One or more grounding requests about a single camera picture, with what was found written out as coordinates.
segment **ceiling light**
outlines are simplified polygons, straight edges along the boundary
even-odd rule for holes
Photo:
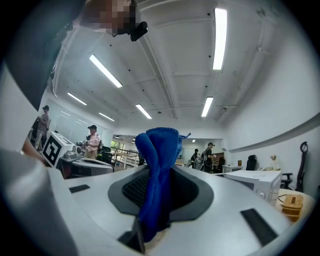
[[[152,117],[147,113],[147,111],[145,111],[145,109],[140,105],[137,104],[135,105],[148,119],[152,119]]]
[[[78,102],[82,103],[83,105],[87,105],[87,103],[84,103],[82,100],[78,99],[76,96],[73,96],[70,92],[68,92],[68,95],[77,100]]]
[[[214,100],[213,97],[207,97],[206,98],[201,117],[205,118],[207,116],[208,111],[210,109],[210,106],[211,106],[211,103],[212,103],[213,100]]]
[[[90,61],[93,62],[94,65],[97,66],[98,69],[101,70],[102,73],[105,74],[107,78],[110,79],[110,81],[118,88],[122,87],[122,84],[104,67],[104,65],[101,64],[101,62],[94,56],[90,56]]]
[[[60,112],[62,112],[62,113],[64,113],[64,114],[68,115],[69,117],[71,117],[71,115],[67,114],[66,112],[63,112],[62,110],[61,110]]]
[[[111,121],[115,121],[115,120],[113,120],[112,118],[110,118],[109,116],[106,116],[105,114],[102,114],[102,113],[100,113],[100,112],[99,112],[99,114],[100,114],[101,116],[105,117],[105,118],[110,119]]]
[[[224,61],[227,40],[227,11],[214,9],[215,16],[215,48],[213,69],[221,70]]]
[[[82,121],[82,120],[80,120],[80,119],[78,119],[78,121],[80,121],[80,122],[82,122],[82,123],[84,123],[84,124],[88,124],[87,122],[84,122],[84,121]]]

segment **window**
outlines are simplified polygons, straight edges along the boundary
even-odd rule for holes
[[[112,141],[111,141],[111,148],[116,148],[116,149],[123,150],[123,149],[124,149],[124,144],[112,140]]]

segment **blue towel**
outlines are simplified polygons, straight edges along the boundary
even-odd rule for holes
[[[172,203],[170,168],[181,152],[182,139],[188,136],[181,136],[172,128],[154,128],[135,138],[137,149],[149,165],[145,201],[139,212],[145,242],[168,227]]]

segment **white microwave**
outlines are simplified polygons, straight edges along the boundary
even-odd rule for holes
[[[237,170],[227,172],[224,176],[245,185],[272,205],[276,204],[281,184],[281,170]]]

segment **railing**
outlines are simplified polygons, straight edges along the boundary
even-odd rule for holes
[[[113,154],[112,159],[118,162],[124,163],[125,162],[125,156],[117,154],[127,154],[129,156],[126,157],[126,164],[132,167],[136,167],[139,164],[139,152],[135,150],[125,150],[121,148],[111,147],[111,153]]]

